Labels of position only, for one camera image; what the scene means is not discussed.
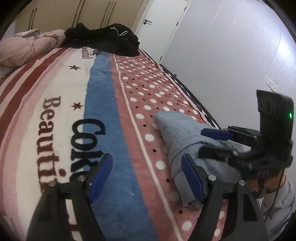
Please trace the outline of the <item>white wall socket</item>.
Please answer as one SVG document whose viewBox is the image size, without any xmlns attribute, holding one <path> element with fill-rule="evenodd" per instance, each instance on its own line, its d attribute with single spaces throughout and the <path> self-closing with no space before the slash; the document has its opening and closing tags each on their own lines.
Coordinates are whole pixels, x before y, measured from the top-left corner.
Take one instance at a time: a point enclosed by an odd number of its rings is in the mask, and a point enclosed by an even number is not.
<svg viewBox="0 0 296 241">
<path fill-rule="evenodd" d="M 274 81 L 272 81 L 270 78 L 267 79 L 266 85 L 271 89 L 271 91 L 277 92 L 278 85 Z"/>
</svg>

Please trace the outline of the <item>grey star-print sleeve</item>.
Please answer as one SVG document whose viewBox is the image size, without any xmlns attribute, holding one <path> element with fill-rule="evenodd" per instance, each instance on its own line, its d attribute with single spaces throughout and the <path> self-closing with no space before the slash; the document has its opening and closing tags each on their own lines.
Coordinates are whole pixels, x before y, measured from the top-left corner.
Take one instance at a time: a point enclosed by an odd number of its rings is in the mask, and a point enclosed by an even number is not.
<svg viewBox="0 0 296 241">
<path fill-rule="evenodd" d="M 273 204 L 276 191 L 268 193 L 267 189 L 264 189 L 263 194 L 261 214 L 265 220 Z M 292 182 L 286 180 L 284 185 L 278 191 L 275 204 L 265 223 L 269 240 L 275 240 L 287 226 L 295 211 L 295 209 L 293 209 L 294 202 L 295 191 Z"/>
</svg>

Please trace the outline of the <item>grey-blue fleece pants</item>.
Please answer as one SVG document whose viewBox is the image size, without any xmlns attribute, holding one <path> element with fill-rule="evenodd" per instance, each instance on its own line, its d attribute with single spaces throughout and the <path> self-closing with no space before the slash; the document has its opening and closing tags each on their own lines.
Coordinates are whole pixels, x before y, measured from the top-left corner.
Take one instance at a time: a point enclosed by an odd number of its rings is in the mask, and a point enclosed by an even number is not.
<svg viewBox="0 0 296 241">
<path fill-rule="evenodd" d="M 192 117 L 176 111 L 160 111 L 154 115 L 154 122 L 158 125 L 166 143 L 171 177 L 184 206 L 193 205 L 198 210 L 203 207 L 203 204 L 194 197 L 182 171 L 181 158 L 184 154 L 189 154 L 196 165 L 203 167 L 208 175 L 213 174 L 221 181 L 236 183 L 241 178 L 241 174 L 226 162 L 199 157 L 198 151 L 204 145 L 243 151 L 243 146 L 240 144 L 218 141 L 201 135 L 203 129 L 211 127 L 210 124 L 199 123 Z"/>
</svg>

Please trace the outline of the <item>black clothes pile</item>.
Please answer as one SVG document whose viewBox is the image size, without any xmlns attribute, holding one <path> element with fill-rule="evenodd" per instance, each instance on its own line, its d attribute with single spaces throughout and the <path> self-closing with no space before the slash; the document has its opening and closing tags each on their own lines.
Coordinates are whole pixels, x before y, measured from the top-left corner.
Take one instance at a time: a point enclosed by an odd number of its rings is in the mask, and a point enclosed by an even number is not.
<svg viewBox="0 0 296 241">
<path fill-rule="evenodd" d="M 138 37 L 131 29 L 122 24 L 112 24 L 105 28 L 90 30 L 78 23 L 65 31 L 65 40 L 61 47 L 89 47 L 119 56 L 134 57 L 139 55 Z"/>
</svg>

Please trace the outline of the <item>white bedroom door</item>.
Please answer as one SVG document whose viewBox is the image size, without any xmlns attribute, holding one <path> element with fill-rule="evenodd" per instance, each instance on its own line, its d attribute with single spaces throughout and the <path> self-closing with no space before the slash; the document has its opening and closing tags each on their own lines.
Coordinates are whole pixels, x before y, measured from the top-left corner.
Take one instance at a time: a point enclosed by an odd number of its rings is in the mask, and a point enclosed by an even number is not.
<svg viewBox="0 0 296 241">
<path fill-rule="evenodd" d="M 140 49 L 161 63 L 191 1 L 152 1 L 138 29 Z"/>
</svg>

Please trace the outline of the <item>pink ribbed duvet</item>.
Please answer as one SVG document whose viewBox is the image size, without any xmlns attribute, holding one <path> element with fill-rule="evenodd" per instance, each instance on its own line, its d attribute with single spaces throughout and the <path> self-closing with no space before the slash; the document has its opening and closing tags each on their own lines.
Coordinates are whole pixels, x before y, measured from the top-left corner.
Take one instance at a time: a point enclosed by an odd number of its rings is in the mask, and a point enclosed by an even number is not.
<svg viewBox="0 0 296 241">
<path fill-rule="evenodd" d="M 41 33 L 38 29 L 25 32 L 32 36 L 13 36 L 1 41 L 1 78 L 16 67 L 22 66 L 39 55 L 60 47 L 65 31 L 58 29 Z"/>
</svg>

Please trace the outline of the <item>beige wooden wardrobe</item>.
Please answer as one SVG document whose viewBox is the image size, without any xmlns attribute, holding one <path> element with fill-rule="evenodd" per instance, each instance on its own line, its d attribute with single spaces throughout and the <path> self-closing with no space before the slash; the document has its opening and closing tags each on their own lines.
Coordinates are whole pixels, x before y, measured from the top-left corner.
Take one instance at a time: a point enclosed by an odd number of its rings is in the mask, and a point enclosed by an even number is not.
<svg viewBox="0 0 296 241">
<path fill-rule="evenodd" d="M 67 30 L 78 23 L 90 30 L 115 23 L 135 30 L 148 3 L 144 0 L 32 1 L 16 17 L 14 33 L 32 29 L 39 29 L 42 33 Z"/>
</svg>

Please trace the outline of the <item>striped dotted bed blanket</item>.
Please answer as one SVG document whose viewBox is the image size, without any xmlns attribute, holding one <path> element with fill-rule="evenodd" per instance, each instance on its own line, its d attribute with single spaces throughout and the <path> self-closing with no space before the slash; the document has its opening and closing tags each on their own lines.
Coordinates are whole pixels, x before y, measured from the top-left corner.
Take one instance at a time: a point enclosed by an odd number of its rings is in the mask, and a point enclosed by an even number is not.
<svg viewBox="0 0 296 241">
<path fill-rule="evenodd" d="M 154 115 L 210 118 L 145 52 L 123 57 L 59 48 L 1 78 L 1 217 L 25 240 L 51 181 L 66 183 L 111 154 L 92 204 L 107 240 L 187 240 L 199 216 L 184 207 Z"/>
</svg>

